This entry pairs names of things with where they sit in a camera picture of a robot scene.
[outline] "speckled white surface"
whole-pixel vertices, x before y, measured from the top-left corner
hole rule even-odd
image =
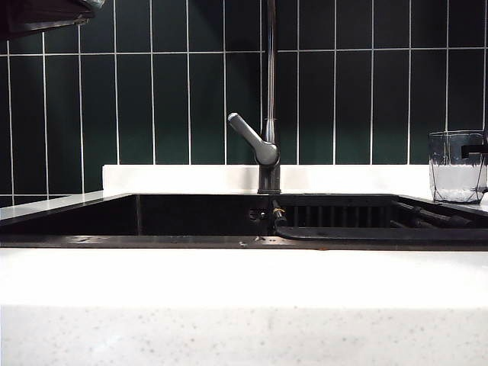
[[[0,249],[2,365],[488,364],[488,253]]]

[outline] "tile wall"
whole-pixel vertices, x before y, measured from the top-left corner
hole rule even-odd
[[[486,0],[277,0],[283,164],[425,164],[482,129]],[[252,164],[265,0],[108,0],[0,42],[0,207],[101,189],[104,164]]]

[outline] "sink basin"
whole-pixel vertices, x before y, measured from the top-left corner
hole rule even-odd
[[[3,246],[33,236],[57,243],[62,237],[83,236],[88,243],[94,236],[105,243],[117,238],[132,246],[234,247],[253,237],[250,247],[484,250],[488,215],[391,194],[132,194],[0,221]]]

